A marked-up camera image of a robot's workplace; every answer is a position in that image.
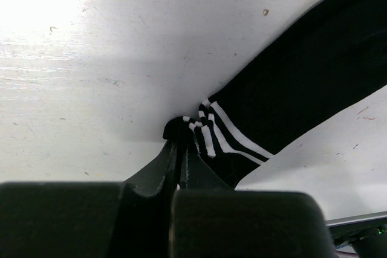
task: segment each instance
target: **scratched white surface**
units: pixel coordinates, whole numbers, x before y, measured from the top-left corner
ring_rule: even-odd
[[[0,0],[0,181],[131,176],[161,149],[168,120],[194,117],[318,1]],[[297,140],[241,188],[310,192],[327,218],[386,210],[386,94]]]

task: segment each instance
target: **black fabric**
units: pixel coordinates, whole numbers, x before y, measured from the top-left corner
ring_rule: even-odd
[[[202,159],[236,185],[386,84],[387,1],[324,0],[203,102],[200,124],[189,118],[179,124],[194,131]]]

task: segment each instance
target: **white surface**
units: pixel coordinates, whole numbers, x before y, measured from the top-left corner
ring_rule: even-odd
[[[131,176],[160,150],[168,120],[196,116],[318,1],[0,0],[0,181]],[[297,140],[241,187],[306,190],[327,218],[386,210],[386,94]]]

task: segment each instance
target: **pink wire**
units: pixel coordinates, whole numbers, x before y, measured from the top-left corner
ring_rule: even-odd
[[[355,253],[343,252],[343,251],[339,251],[339,250],[336,250],[336,254],[345,255],[345,256],[349,256],[349,257],[358,257],[358,255]]]

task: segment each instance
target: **brown spot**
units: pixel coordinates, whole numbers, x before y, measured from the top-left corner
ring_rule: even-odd
[[[366,111],[368,108],[369,108],[369,106],[367,106],[366,108],[364,108],[363,110],[361,110],[359,113],[357,113],[357,115],[359,115],[360,113]]]

